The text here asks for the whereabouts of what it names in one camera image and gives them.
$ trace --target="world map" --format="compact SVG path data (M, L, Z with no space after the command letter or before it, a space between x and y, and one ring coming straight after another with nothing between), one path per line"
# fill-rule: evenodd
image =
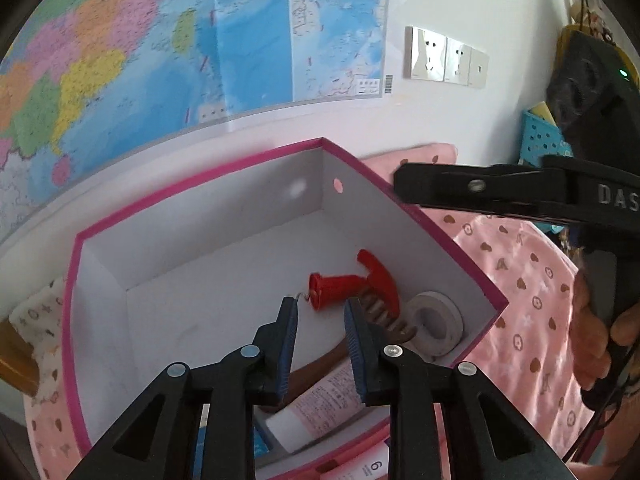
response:
M43 0L0 62L0 239L164 137L379 95L387 1Z

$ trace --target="power outlet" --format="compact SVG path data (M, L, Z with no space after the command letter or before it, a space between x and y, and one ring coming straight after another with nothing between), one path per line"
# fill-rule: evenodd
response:
M411 78L444 81L447 37L432 30L413 27Z
M471 49L471 64L469 67L469 86L484 88L489 75L489 56L480 50Z
M448 39L444 81L464 86L469 84L471 50L470 46L461 41Z

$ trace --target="tube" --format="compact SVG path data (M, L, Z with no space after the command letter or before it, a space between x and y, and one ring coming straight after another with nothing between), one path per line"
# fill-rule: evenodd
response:
M289 406L268 418L267 428L294 453L337 428L364 409L348 359Z

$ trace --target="white tube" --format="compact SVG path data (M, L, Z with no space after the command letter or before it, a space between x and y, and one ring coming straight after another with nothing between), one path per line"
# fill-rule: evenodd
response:
M389 447L380 442L363 454L320 475L320 480L375 480L389 471Z
M363 409L353 382L351 361L346 360L289 406L268 418L266 424L282 447L294 453Z

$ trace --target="finger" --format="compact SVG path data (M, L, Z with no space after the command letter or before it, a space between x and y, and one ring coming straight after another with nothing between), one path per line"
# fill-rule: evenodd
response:
M581 371L588 373L593 378L604 379L609 375L611 368L609 352L605 352L602 357L595 357L579 344L572 344L572 351L574 353L574 368L580 368Z
M581 270L575 275L574 280L574 296L572 297L572 305L574 306L574 313L581 311L589 304L589 286L584 276L584 272Z
M609 330L588 308L574 316L569 334L572 344L575 342L595 357L602 357L607 350Z
M583 372L580 368L574 368L574 377L580 387L590 391L596 383L596 377L587 372Z
M631 346L640 335L640 303L623 312L611 327L611 338L620 346Z

